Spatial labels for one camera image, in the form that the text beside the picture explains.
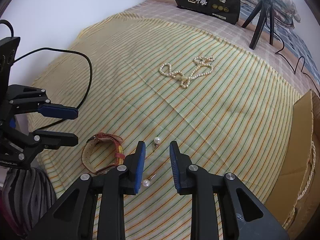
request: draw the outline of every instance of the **white wall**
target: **white wall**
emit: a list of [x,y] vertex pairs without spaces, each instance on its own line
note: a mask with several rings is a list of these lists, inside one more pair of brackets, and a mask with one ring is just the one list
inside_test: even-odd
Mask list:
[[294,23],[294,31],[307,45],[313,61],[320,71],[320,25],[304,0],[293,0],[293,2],[301,17],[300,23]]
[[[21,37],[17,57],[40,47],[66,49],[85,27],[145,0],[12,0],[2,19]],[[0,38],[9,35],[0,25]],[[42,51],[13,65],[10,84],[30,85],[58,52]]]

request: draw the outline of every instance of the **striped fabric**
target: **striped fabric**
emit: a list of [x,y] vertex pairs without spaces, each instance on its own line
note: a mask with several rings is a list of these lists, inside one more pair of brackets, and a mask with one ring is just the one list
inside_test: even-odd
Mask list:
[[[38,155],[58,197],[87,172],[81,149],[91,135],[103,131],[124,138],[125,155],[145,141],[143,178],[156,174],[149,188],[124,199],[129,240],[189,238],[191,196],[179,196],[174,188],[172,140],[193,163],[211,173],[235,173],[265,202],[285,156],[292,106],[300,95],[263,59],[197,28],[129,13],[85,29],[71,49],[90,57],[93,82],[78,119],[50,129],[75,133],[79,145]],[[158,71],[170,63],[173,71],[189,74],[194,57],[211,55],[213,73],[191,81],[187,89]],[[84,59],[62,55],[33,86],[45,88],[52,102],[75,106],[88,80]],[[39,114],[28,117],[31,129],[52,122]],[[153,152],[156,136],[162,143]],[[111,163],[113,150],[111,144],[97,146],[91,162],[97,169]]]

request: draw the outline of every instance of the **striped tablecloth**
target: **striped tablecloth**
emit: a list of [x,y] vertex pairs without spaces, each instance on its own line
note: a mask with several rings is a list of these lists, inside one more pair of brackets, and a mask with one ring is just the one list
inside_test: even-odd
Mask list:
[[[195,27],[132,13],[117,14],[83,30],[71,49],[91,59],[93,82],[78,119],[50,128],[75,133],[79,145],[38,155],[58,197],[87,172],[80,160],[82,147],[103,131],[124,138],[125,155],[135,151],[139,140],[145,141],[143,178],[156,174],[149,188],[124,199],[129,240],[181,240],[190,235],[191,196],[179,196],[174,188],[172,140],[193,163],[215,174],[235,173],[265,202],[281,169],[292,106],[300,95],[263,59]],[[198,56],[215,57],[213,73],[192,80],[187,89],[158,71],[161,64],[170,63],[173,71],[189,74]],[[76,106],[88,80],[87,62],[64,54],[33,86],[45,88],[54,103]],[[28,118],[30,130],[52,122],[39,114]],[[153,152],[156,136],[162,143]],[[111,163],[112,150],[111,145],[97,146],[93,165]]]

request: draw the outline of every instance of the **pearl necklace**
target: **pearl necklace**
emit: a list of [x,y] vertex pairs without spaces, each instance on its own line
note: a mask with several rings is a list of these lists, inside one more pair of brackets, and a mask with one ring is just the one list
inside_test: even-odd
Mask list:
[[[181,80],[180,86],[182,88],[187,88],[190,85],[190,80],[196,79],[198,77],[206,76],[206,75],[209,75],[209,74],[212,73],[214,67],[211,66],[210,64],[206,64],[208,61],[209,62],[214,61],[214,57],[213,56],[210,56],[210,57],[195,57],[193,59],[193,62],[197,64],[197,67],[191,72],[190,76],[188,76],[188,77],[186,77],[180,70],[172,72],[171,71],[171,65],[168,64],[168,63],[163,64],[159,68],[159,72],[161,73],[161,75],[164,75],[164,76],[167,76],[167,77],[170,76],[170,77],[172,77],[174,79]],[[169,73],[165,73],[165,72],[162,71],[162,69],[165,66],[169,66]],[[206,72],[206,73],[201,73],[201,74],[193,76],[193,74],[201,67],[209,67],[210,71]]]

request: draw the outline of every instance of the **black cable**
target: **black cable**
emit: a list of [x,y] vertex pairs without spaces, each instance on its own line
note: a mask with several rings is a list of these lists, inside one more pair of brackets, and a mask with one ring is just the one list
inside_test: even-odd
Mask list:
[[7,20],[0,20],[0,24],[7,25],[7,27],[10,29],[11,37],[13,37],[13,27],[11,23],[9,23]]
[[[86,98],[87,98],[87,96],[88,96],[88,94],[89,94],[89,91],[90,91],[91,83],[92,83],[92,64],[91,64],[91,61],[90,61],[89,57],[88,57],[87,55],[81,53],[81,52],[73,51],[73,50],[53,49],[53,48],[40,48],[40,49],[33,50],[33,51],[31,51],[31,52],[29,52],[29,53],[27,53],[27,54],[25,54],[25,55],[17,58],[17,59],[14,61],[14,63],[17,62],[17,61],[19,61],[20,59],[23,59],[23,58],[26,57],[26,56],[29,56],[30,54],[33,54],[33,53],[38,52],[38,51],[41,51],[41,50],[51,50],[51,51],[58,51],[58,52],[66,52],[66,53],[77,54],[77,55],[80,55],[80,56],[84,57],[84,58],[88,61],[88,63],[89,63],[89,68],[90,68],[90,79],[89,79],[89,84],[88,84],[88,87],[87,87],[87,91],[85,92],[84,97],[83,97],[83,99],[81,100],[81,102],[79,103],[79,105],[76,107],[76,109],[79,109],[79,108],[83,105],[84,101],[86,100]],[[46,129],[46,128],[52,127],[52,126],[54,126],[54,125],[56,125],[56,124],[62,123],[62,122],[65,121],[65,120],[66,120],[66,119],[61,119],[61,120],[59,120],[59,121],[53,122],[53,123],[51,123],[51,124],[48,124],[48,125],[46,125],[46,126],[40,127],[40,128],[38,128],[38,130],[42,130],[42,129]]]
[[[266,10],[266,5],[265,5],[265,3],[264,3],[264,0],[261,0],[261,1],[262,1],[262,3],[263,3],[263,8],[264,8],[264,10],[265,10],[266,17],[268,17],[267,10]],[[266,26],[269,28],[269,31],[271,32],[271,29],[270,29],[270,27],[268,26],[268,23],[267,23],[267,19],[266,19],[266,22],[265,22],[265,23],[266,23]],[[283,50],[284,50],[284,47],[285,47],[285,46],[284,46],[284,41],[283,41],[283,39],[282,39],[275,31],[273,31],[273,33],[282,41],[282,48],[281,48],[280,50],[276,51],[275,54],[276,54],[276,55],[280,55],[281,57],[283,57],[283,58],[286,60],[286,62],[287,62],[287,63],[289,64],[289,66],[292,68],[294,74],[296,74],[296,72],[297,72],[297,67],[298,67],[298,64],[299,64],[300,59],[303,58],[303,64],[302,64],[302,68],[301,68],[301,72],[302,72],[303,67],[304,67],[304,64],[305,64],[305,62],[306,62],[306,58],[305,58],[304,56],[300,56],[299,59],[298,59],[298,61],[297,61],[297,64],[296,64],[296,68],[294,69],[294,68],[292,67],[292,65],[290,64],[290,62],[286,59],[286,57],[279,53],[279,52],[283,51]],[[302,72],[302,74],[307,75],[307,76],[311,79],[311,81],[313,82],[312,78],[311,78],[307,73]],[[313,82],[313,84],[315,85],[316,90],[318,91],[318,93],[319,93],[319,95],[320,95],[320,92],[319,92],[316,84],[315,84],[314,82]]]

